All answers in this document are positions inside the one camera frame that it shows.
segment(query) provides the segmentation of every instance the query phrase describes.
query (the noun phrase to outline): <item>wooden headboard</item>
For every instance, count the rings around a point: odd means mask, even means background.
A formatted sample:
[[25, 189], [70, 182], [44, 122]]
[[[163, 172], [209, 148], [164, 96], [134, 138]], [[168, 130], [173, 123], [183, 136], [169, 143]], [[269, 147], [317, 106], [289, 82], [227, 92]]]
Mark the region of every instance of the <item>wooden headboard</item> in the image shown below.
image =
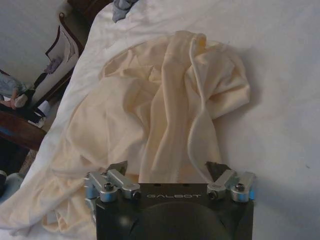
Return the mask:
[[81, 13], [91, 25], [96, 15], [113, 0], [67, 0], [77, 12]]

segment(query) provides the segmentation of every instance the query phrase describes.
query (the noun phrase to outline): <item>cream cloth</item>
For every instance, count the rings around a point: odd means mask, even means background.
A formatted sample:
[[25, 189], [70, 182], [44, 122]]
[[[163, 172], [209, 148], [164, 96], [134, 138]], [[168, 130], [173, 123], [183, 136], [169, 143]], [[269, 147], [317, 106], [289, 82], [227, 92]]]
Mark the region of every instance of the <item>cream cloth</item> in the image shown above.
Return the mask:
[[83, 177], [125, 160], [141, 183], [210, 181], [204, 163], [221, 161], [212, 119], [247, 103], [250, 88], [241, 60], [206, 44], [178, 31], [110, 60], [50, 165], [0, 205], [0, 228], [21, 234], [42, 220], [50, 232], [96, 239]]

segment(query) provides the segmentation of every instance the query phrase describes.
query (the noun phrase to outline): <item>metal clamp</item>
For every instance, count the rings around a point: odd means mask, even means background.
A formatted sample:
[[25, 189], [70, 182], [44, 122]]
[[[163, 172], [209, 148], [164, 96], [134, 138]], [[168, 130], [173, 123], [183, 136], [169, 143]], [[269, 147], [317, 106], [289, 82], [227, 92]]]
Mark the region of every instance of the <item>metal clamp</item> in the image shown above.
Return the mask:
[[226, 196], [226, 189], [236, 177], [236, 172], [233, 170], [225, 170], [224, 173], [212, 184], [207, 185], [206, 193], [211, 200], [223, 199]]
[[246, 203], [250, 199], [253, 183], [256, 176], [246, 171], [239, 179], [239, 182], [231, 188], [231, 198], [235, 202]]
[[140, 185], [138, 183], [133, 183], [116, 169], [110, 169], [106, 174], [106, 178], [122, 191], [122, 194], [126, 199], [140, 199]]
[[99, 172], [90, 172], [89, 179], [100, 195], [100, 200], [110, 203], [117, 199], [117, 188], [108, 182]]

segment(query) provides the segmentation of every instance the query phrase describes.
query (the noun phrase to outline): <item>blue clothing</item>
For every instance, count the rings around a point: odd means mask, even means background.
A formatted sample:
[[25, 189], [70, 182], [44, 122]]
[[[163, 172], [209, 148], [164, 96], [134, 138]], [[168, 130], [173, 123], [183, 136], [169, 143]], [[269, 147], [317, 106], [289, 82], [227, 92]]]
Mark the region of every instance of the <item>blue clothing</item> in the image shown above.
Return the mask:
[[30, 86], [18, 81], [13, 76], [0, 73], [0, 98], [3, 99], [3, 96], [11, 98], [14, 89], [17, 90], [17, 95], [19, 96], [30, 89]]
[[116, 23], [121, 19], [125, 19], [127, 13], [138, 0], [113, 0], [112, 20]]

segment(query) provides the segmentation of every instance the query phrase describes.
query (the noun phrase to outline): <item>white bed sheet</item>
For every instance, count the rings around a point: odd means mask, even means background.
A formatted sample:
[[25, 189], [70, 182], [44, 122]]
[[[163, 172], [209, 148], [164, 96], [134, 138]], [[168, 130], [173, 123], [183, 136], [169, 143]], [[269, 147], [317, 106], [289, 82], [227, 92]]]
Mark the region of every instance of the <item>white bed sheet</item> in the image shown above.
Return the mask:
[[[140, 0], [114, 24], [108, 5], [94, 20], [23, 183], [50, 162], [73, 109], [97, 85], [107, 60], [134, 44], [189, 30], [233, 46], [247, 70], [251, 102], [215, 126], [225, 163], [258, 177], [253, 239], [319, 239], [319, 13], [319, 0]], [[12, 239], [3, 230], [0, 236]], [[40, 226], [29, 238], [67, 239]]]

